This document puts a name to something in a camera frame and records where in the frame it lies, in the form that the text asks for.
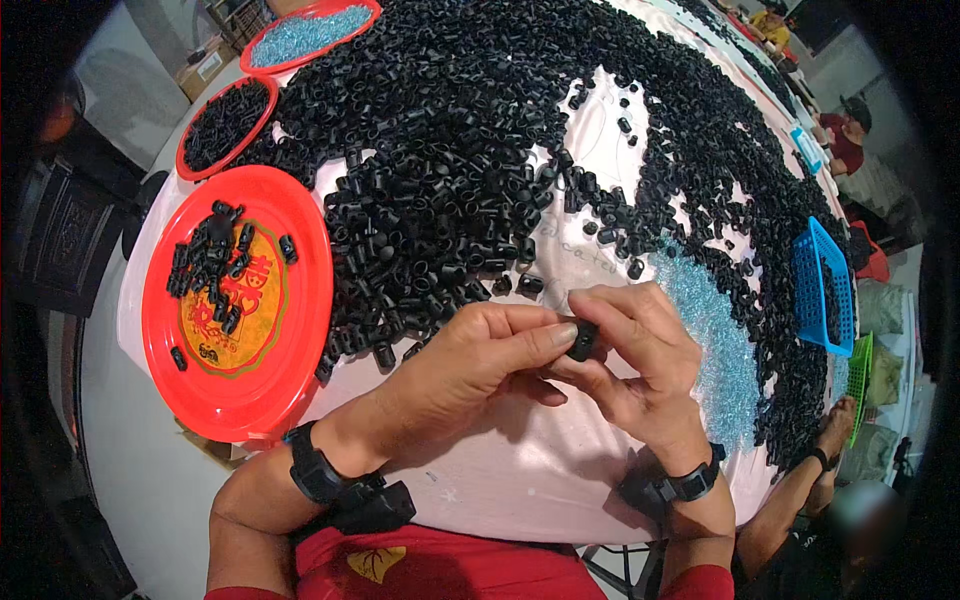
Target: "person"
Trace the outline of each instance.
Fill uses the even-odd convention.
[[[610,423],[647,444],[668,475],[709,465],[689,395],[700,348],[660,288],[597,286],[572,291],[568,303],[603,341],[587,361],[564,355],[577,332],[569,317],[539,306],[470,304],[385,382],[316,421],[309,441],[341,477],[359,477],[416,444],[464,432],[505,391],[564,404],[545,380],[552,378],[592,397]],[[643,377],[614,376],[604,365],[610,348]],[[287,534],[327,507],[300,491],[292,465],[282,444],[252,457],[217,493],[207,600],[604,597],[572,546],[558,552],[409,524],[355,536],[326,527],[297,545],[295,561]],[[661,597],[732,598],[734,516],[722,473],[706,495],[675,501],[667,526]]]
[[[790,41],[790,30],[787,29],[783,18],[786,16],[786,6],[780,2],[766,4],[766,10],[759,11],[750,17],[747,29],[760,41],[769,41],[774,45],[771,56],[779,57],[783,54]]]
[[[904,523],[899,496],[881,482],[864,481],[834,498],[834,472],[821,460],[839,455],[855,414],[856,400],[849,396],[830,409],[817,440],[820,457],[811,452],[787,473],[737,534],[737,599],[842,597],[896,542]],[[864,501],[861,486],[879,501]],[[876,486],[889,494],[877,494]],[[801,509],[811,519],[803,532],[793,530]]]
[[[870,109],[860,98],[840,98],[844,114],[813,113],[813,136],[833,154],[830,174],[853,175],[863,165],[863,137],[874,124]]]

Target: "blue container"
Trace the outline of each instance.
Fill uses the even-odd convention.
[[[853,298],[850,271],[836,243],[810,217],[809,229],[793,241],[793,277],[796,284],[793,312],[800,331],[797,337],[819,344],[841,356],[853,355]],[[824,283],[820,274],[820,257],[827,260],[833,276],[833,289],[840,307],[840,344],[832,344],[827,336],[827,306]]]
[[[816,175],[820,171],[820,167],[824,166],[824,162],[822,153],[814,146],[813,138],[799,127],[790,132],[790,137],[793,138],[793,142],[800,149],[800,154],[804,157],[810,175]]]

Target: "white tablecloth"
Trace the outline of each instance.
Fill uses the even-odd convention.
[[[733,60],[721,50],[707,46],[691,33],[698,31],[711,42],[717,36],[699,21],[690,22],[687,14],[681,25],[668,12],[638,0],[613,0],[612,4],[647,23],[652,32],[664,30],[676,39],[697,47],[737,85],[746,90],[763,112],[770,129],[780,139],[784,161],[798,178],[800,166],[792,157],[787,132],[793,124],[769,92],[750,81],[741,70],[745,61],[735,49]],[[662,0],[662,8],[676,7]],[[281,84],[289,76],[280,78]],[[613,76],[598,69],[597,86],[580,110],[567,122],[566,147],[577,164],[593,171],[606,189],[623,187],[631,199],[637,184],[637,170],[646,146],[647,112],[642,90],[631,97],[630,112],[640,142],[635,148],[616,126],[624,109],[618,100],[625,92],[613,84]],[[546,153],[537,149],[540,161]],[[313,196],[322,206],[324,194],[335,189],[334,180],[343,175],[342,160],[328,162],[317,177]],[[818,182],[824,188],[835,214],[842,214],[833,183],[823,173]],[[149,372],[140,328],[140,304],[143,298],[147,265],[166,223],[195,184],[180,180],[174,172],[160,191],[124,276],[117,310],[117,337],[120,347],[145,372]],[[532,273],[546,281],[540,303],[565,310],[567,291],[597,283],[623,285],[626,265],[613,255],[613,248],[601,249],[593,238],[582,233],[588,212],[568,215],[563,201],[554,202],[543,213],[535,232],[538,259]],[[684,219],[680,211],[679,220]],[[738,233],[730,239],[736,244],[731,254],[739,257],[747,249],[747,240]],[[643,280],[653,277],[648,267]],[[511,273],[515,284],[516,272]],[[524,297],[510,295],[497,301],[525,303]],[[400,355],[412,344],[404,340],[396,347]],[[632,370],[619,357],[612,356],[610,366],[618,374]],[[310,400],[303,420],[322,417],[336,406],[362,394],[384,379],[372,356],[343,358],[325,389]],[[630,543],[650,540],[653,528],[642,516],[620,504],[611,494],[612,485],[621,477],[628,452],[640,444],[603,419],[593,401],[563,384],[560,387],[570,401],[560,408],[545,408],[525,398],[507,398],[488,419],[463,439],[442,447],[430,447],[391,464],[388,480],[403,479],[417,505],[417,523],[449,531],[508,540]],[[756,513],[768,493],[774,468],[765,466],[764,449],[734,452],[724,471],[730,481],[736,506],[737,523]]]

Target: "green plastic basket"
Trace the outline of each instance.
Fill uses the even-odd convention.
[[[863,397],[867,392],[867,381],[870,380],[870,369],[874,364],[874,333],[853,342],[853,356],[849,359],[850,377],[847,379],[847,396],[856,400],[856,420],[853,422],[853,433],[850,435],[848,446],[856,442],[856,434],[860,432],[860,423],[863,422]]]

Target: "cap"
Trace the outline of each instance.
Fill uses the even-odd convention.
[[[843,105],[843,108],[849,116],[856,119],[856,121],[863,126],[864,133],[870,132],[870,127],[874,124],[874,117],[871,116],[870,109],[867,108],[866,102],[856,96],[851,98],[840,96],[840,104]]]

